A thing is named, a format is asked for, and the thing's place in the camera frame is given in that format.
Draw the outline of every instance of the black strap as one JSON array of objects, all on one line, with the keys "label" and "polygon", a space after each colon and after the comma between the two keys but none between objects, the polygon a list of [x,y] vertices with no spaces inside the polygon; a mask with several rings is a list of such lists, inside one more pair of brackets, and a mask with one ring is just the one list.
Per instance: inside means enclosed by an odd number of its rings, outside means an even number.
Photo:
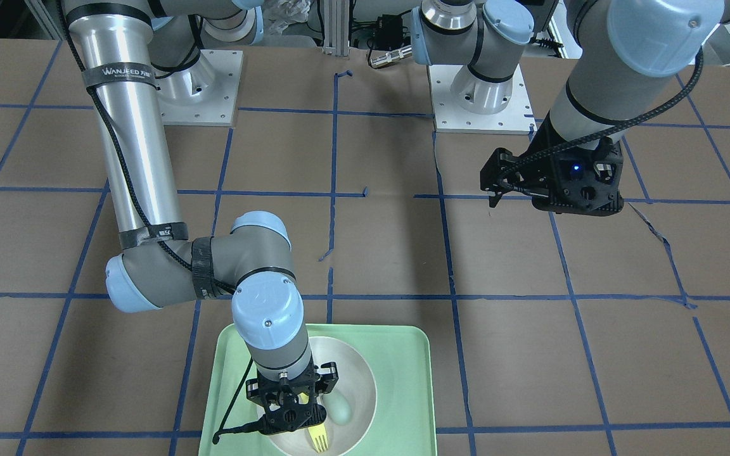
[{"label": "black strap", "polygon": [[188,22],[191,24],[191,35],[193,35],[193,42],[196,44],[197,48],[205,49],[205,43],[202,42],[202,30],[199,26],[199,20],[197,20],[196,15],[189,15]]},{"label": "black strap", "polygon": [[240,280],[238,280],[238,283],[244,282],[244,279],[252,276],[252,274],[258,274],[258,272],[280,272],[280,274],[287,275],[289,277],[292,277],[292,280],[296,280],[295,273],[292,271],[289,271],[289,269],[278,268],[277,266],[267,266],[265,268],[258,268],[253,271],[247,272],[246,274],[243,275],[243,277],[241,277]]},{"label": "black strap", "polygon": [[151,8],[154,17],[168,17],[168,13],[165,12],[165,8],[162,8],[160,0],[148,0],[148,7]]},{"label": "black strap", "polygon": [[153,67],[135,61],[116,61],[96,66],[85,70],[83,76],[87,89],[113,82],[141,82],[157,86]]},{"label": "black strap", "polygon": [[142,12],[141,9],[119,3],[89,3],[78,6],[78,8],[73,9],[67,14],[67,23],[73,23],[79,18],[92,15],[124,15],[138,18],[147,23],[149,27],[151,26],[151,18],[145,12]]},{"label": "black strap", "polygon": [[214,300],[221,295],[215,287],[214,268],[212,268],[212,236],[198,237],[191,246],[191,277],[193,289],[198,300]]},{"label": "black strap", "polygon": [[591,119],[593,122],[605,125],[617,125],[621,123],[620,120],[613,120],[611,118],[595,115],[594,113],[591,113],[589,110],[587,110],[585,106],[582,106],[582,103],[580,103],[579,100],[577,100],[576,97],[573,96],[573,92],[571,92],[570,90],[570,79],[568,79],[568,82],[565,83],[565,94],[568,96],[568,101],[570,101],[570,104],[573,106],[573,108],[576,109],[581,115],[585,116],[588,119]]},{"label": "black strap", "polygon": [[118,236],[120,246],[124,250],[149,242],[183,241],[188,239],[188,225],[184,222],[175,222],[143,226],[136,230],[122,231]]},{"label": "black strap", "polygon": [[483,50],[483,6],[478,6],[478,18],[475,21],[478,23],[478,42],[475,44],[475,54],[472,55],[472,61],[469,62],[469,66],[473,66],[478,63],[480,58],[480,52]]},{"label": "black strap", "polygon": [[472,73],[472,76],[475,76],[481,81],[490,82],[493,84],[499,84],[501,82],[506,82],[507,80],[512,79],[515,77],[515,73],[512,73],[511,75],[506,76],[505,78],[490,78],[489,76],[482,75],[478,72],[478,70],[475,70],[475,67],[472,65],[467,65],[466,68],[469,70],[470,73]]}]

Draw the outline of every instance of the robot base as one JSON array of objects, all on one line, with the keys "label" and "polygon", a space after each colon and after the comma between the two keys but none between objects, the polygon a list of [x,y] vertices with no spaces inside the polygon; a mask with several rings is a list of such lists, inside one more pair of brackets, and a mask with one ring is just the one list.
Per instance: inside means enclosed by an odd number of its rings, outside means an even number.
[{"label": "robot base", "polygon": [[192,104],[173,104],[160,96],[163,124],[208,127],[232,127],[235,124],[244,54],[240,50],[203,50],[202,58],[206,58],[217,72],[216,87],[211,90],[211,97]]},{"label": "robot base", "polygon": [[528,135],[536,132],[534,112],[525,90],[520,67],[513,76],[513,92],[507,107],[495,115],[477,115],[458,106],[450,91],[452,81],[461,65],[430,66],[432,108],[435,112],[435,130],[445,133],[495,133]]}]

